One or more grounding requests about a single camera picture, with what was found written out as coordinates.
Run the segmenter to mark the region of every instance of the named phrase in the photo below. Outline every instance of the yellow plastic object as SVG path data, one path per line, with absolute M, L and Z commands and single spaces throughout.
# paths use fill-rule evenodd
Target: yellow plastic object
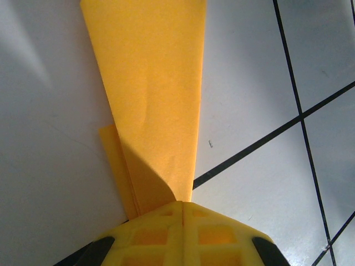
M 252 238 L 270 238 L 190 202 L 173 202 L 122 224 L 102 266 L 262 266 Z
M 121 194 L 125 209 L 135 204 L 129 217 L 189 201 L 206 1 L 82 0 L 81 7 L 121 145 L 109 160 L 126 164 L 114 172 L 117 180 L 129 178 L 118 183 L 121 192 L 130 190 Z M 117 146 L 118 137 L 105 130 L 111 129 L 102 130 L 105 146 Z

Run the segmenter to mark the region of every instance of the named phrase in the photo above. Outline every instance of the square hole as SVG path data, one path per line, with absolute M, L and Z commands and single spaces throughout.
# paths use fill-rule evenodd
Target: square hole
M 133 237 L 133 245 L 165 245 L 168 241 L 167 228 L 138 229 Z
M 239 250 L 204 251 L 200 253 L 201 266 L 242 266 Z
M 199 227 L 199 244 L 215 245 L 236 243 L 237 239 L 231 227 L 225 225 L 210 225 Z

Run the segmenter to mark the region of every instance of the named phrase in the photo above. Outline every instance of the orange paper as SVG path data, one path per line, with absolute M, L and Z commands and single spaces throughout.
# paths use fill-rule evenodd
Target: orange paper
M 82 0 L 81 6 L 118 133 L 103 129 L 101 136 L 111 165 L 126 167 L 127 175 L 114 170 L 116 180 L 127 179 L 118 182 L 122 198 L 131 197 L 123 200 L 126 211 L 134 206 L 141 215 L 189 201 L 206 1 Z M 114 154 L 117 143 L 121 152 Z

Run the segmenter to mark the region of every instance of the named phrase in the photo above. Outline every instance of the black plastic part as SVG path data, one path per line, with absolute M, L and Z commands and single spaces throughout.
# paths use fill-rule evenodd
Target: black plastic part
M 290 266 L 277 245 L 262 237 L 253 237 L 252 241 L 265 266 Z
M 78 251 L 74 252 L 73 254 L 67 256 L 65 259 L 61 260 L 54 266 L 74 266 L 85 253 L 85 251 L 90 247 L 91 244 L 92 242 L 87 244 L 85 247 L 82 247 Z
M 104 237 L 93 242 L 76 266 L 101 266 L 113 242 L 115 242 L 113 237 Z

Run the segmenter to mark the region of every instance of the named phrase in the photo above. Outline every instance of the white tile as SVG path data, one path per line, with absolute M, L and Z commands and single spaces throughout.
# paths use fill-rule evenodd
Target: white tile
M 305 122 L 332 238 L 355 211 L 355 89 Z
M 350 0 L 279 0 L 303 110 L 355 80 Z
M 209 1 L 195 177 L 297 114 L 272 2 Z
M 333 244 L 333 250 L 337 266 L 354 265 L 355 262 L 355 221 L 345 228 L 343 233 Z
M 268 234 L 291 265 L 327 245 L 301 125 L 194 190 L 192 200 Z
M 330 254 L 329 251 L 324 255 L 324 257 L 317 264 L 317 266 L 333 266 L 332 257 L 331 257 L 331 254 Z
M 79 1 L 0 1 L 0 265 L 53 265 L 125 214 Z

